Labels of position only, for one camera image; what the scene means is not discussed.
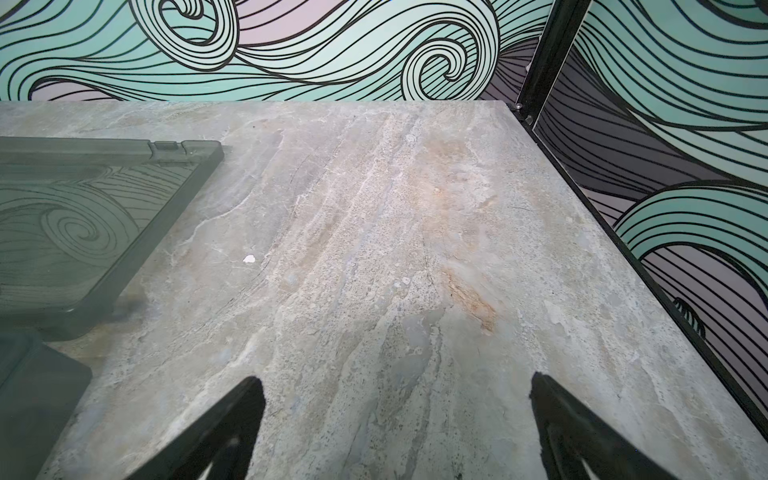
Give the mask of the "black corner frame post right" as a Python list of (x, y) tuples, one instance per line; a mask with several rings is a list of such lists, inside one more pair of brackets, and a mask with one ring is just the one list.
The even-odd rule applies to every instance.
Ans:
[(586, 18), (590, 0), (556, 0), (517, 100), (518, 118), (533, 127)]

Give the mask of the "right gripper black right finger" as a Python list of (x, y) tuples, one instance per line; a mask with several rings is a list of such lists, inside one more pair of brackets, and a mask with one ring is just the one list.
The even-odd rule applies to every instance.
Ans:
[(554, 378), (535, 372), (529, 394), (549, 479), (672, 479)]

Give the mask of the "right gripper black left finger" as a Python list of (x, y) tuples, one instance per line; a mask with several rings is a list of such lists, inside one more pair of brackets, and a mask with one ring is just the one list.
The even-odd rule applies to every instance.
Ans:
[(244, 378), (129, 477), (246, 478), (265, 408), (261, 380)]

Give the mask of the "smoky clear compartment organizer box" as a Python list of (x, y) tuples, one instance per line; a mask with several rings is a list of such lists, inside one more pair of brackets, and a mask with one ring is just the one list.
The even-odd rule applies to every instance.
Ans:
[(58, 352), (107, 317), (223, 160), (217, 141), (1, 141), (1, 475), (33, 479), (91, 369)]

